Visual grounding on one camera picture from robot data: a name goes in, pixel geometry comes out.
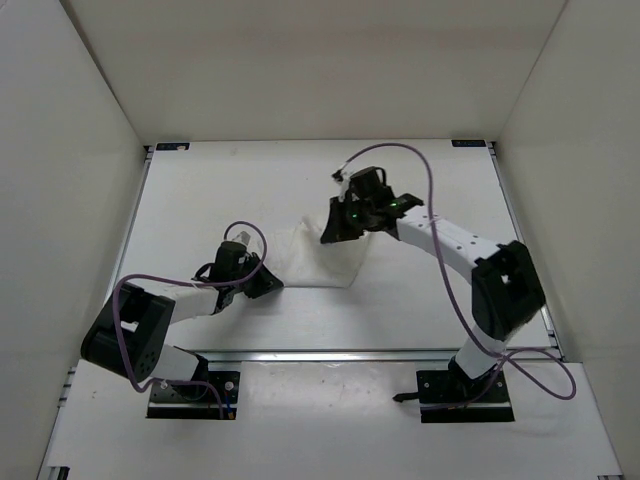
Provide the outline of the white pleated skirt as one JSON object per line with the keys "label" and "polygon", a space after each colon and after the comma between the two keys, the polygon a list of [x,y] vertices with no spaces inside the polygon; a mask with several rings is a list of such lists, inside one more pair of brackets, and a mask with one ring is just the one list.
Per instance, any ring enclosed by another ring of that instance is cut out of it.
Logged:
{"label": "white pleated skirt", "polygon": [[326,223],[304,215],[295,225],[267,235],[266,265],[288,288],[348,288],[365,262],[372,235],[322,244]]}

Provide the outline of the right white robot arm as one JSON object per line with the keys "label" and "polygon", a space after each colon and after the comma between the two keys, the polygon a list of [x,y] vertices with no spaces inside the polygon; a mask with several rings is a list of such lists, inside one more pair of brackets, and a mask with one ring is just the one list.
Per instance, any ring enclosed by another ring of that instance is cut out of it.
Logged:
{"label": "right white robot arm", "polygon": [[333,179],[340,192],[330,200],[321,236],[324,244],[352,241],[384,232],[442,261],[471,287],[469,338],[450,363],[449,391],[471,400],[484,388],[511,338],[546,303],[527,247],[514,240],[499,244],[431,214],[420,198],[396,195],[380,167],[367,167]]}

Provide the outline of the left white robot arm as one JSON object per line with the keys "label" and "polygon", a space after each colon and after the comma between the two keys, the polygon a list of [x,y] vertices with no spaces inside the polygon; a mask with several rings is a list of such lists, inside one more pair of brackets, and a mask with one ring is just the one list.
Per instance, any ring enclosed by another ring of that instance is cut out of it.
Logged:
{"label": "left white robot arm", "polygon": [[207,360],[165,343],[177,322],[216,315],[237,294],[258,299],[284,288],[261,257],[240,240],[225,240],[215,260],[202,265],[192,282],[165,284],[152,293],[131,281],[114,291],[85,335],[81,358],[139,385],[166,383],[196,401],[217,390],[209,381]]}

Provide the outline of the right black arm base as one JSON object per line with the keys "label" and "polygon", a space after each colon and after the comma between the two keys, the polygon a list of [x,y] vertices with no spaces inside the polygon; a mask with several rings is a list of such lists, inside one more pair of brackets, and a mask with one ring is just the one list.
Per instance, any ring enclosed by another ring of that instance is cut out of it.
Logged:
{"label": "right black arm base", "polygon": [[496,368],[469,380],[450,361],[446,369],[418,370],[416,383],[415,392],[398,393],[393,401],[417,401],[423,424],[515,421],[504,372]]}

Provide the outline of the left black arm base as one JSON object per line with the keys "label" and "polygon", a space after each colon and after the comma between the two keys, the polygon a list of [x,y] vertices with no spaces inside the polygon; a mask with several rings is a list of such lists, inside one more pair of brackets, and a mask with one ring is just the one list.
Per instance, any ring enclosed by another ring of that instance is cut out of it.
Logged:
{"label": "left black arm base", "polygon": [[153,386],[146,417],[170,420],[234,421],[238,414],[241,372],[199,358],[195,381],[201,385]]}

